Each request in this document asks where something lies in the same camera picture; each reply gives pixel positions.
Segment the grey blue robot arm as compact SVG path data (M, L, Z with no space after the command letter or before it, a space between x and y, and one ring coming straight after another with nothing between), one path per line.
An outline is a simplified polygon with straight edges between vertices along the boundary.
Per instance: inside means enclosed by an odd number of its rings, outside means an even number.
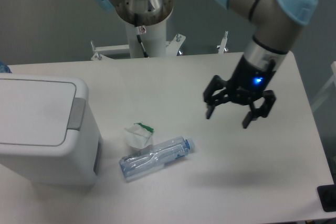
M95 0L105 10L114 9L127 29L133 58L167 55L166 20L172 0ZM304 26L308 25L318 0L215 0L256 26L229 80L213 76L203 93L206 117L227 102L247 105L242 125L266 118L276 100L267 86Z

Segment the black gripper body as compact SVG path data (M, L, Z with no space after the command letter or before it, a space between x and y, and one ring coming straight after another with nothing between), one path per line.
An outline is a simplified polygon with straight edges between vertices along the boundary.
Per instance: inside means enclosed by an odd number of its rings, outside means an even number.
M272 90L266 87L275 74L276 62L272 59L266 69L260 70L242 56L232 77L227 81L226 94L228 100L240 105L249 105L268 95Z

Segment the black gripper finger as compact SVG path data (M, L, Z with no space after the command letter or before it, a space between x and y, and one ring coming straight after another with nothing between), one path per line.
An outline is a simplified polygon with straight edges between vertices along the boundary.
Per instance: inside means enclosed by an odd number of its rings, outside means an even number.
M262 97L264 98L264 102L259 108L256 108L254 102L249 104L250 111L245 116L242 126L244 129L248 128L249 124L252 121L257 120L259 117L267 118L275 101L276 96L273 90L266 90L262 93Z
M205 91L203 92L203 100L206 103L207 111L206 118L209 120L215 108L221 104L230 101L227 90L228 82L223 80L220 76L214 75Z

